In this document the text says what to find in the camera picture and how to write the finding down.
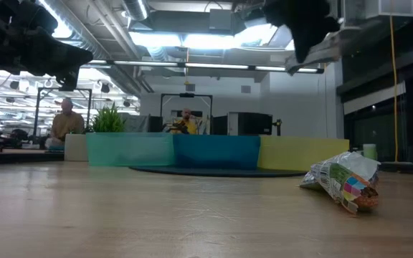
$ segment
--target table surface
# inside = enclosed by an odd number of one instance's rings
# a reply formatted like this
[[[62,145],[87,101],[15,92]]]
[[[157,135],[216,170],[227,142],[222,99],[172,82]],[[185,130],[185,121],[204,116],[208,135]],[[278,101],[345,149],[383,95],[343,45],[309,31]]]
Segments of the table surface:
[[[352,216],[296,178],[0,165],[0,257],[413,257],[413,176]]]

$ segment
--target yellow shirt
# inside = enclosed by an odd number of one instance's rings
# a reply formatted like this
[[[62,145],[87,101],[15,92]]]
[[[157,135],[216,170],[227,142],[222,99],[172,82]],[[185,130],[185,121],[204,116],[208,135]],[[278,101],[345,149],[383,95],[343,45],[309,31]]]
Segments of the yellow shirt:
[[[54,118],[52,124],[52,137],[65,140],[65,136],[70,133],[82,133],[84,130],[84,118],[81,115],[71,112],[69,115],[59,114]]]
[[[189,134],[197,134],[197,124],[192,119],[189,120],[180,120],[177,123],[184,121],[184,125],[187,127],[187,132]],[[182,133],[180,130],[172,130],[172,133]]]

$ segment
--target person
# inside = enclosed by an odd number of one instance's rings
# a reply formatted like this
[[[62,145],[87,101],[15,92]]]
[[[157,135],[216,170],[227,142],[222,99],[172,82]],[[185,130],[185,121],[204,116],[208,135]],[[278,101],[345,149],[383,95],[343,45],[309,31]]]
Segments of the person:
[[[195,123],[195,117],[192,115],[192,111],[188,108],[184,108],[181,112],[182,120],[174,124],[177,130],[172,130],[173,133],[185,133],[185,134],[197,134],[197,124]]]
[[[46,140],[46,147],[61,146],[65,144],[68,133],[82,133],[84,130],[84,118],[72,111],[71,99],[62,101],[62,112],[55,116],[50,131],[50,137]]]

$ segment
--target desk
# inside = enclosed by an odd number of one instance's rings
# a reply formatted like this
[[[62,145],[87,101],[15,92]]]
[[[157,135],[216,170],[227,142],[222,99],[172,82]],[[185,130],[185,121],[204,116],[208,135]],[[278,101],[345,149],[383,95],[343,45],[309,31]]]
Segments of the desk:
[[[413,257],[413,175],[352,217],[295,178],[0,165],[0,257]]]

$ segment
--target green plant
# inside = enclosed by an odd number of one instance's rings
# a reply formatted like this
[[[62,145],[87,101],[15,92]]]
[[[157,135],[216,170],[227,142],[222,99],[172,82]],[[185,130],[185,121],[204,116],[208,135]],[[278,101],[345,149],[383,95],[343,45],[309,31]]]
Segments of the green plant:
[[[118,114],[118,108],[113,103],[112,107],[104,107],[92,120],[92,129],[96,133],[123,132],[124,122]]]

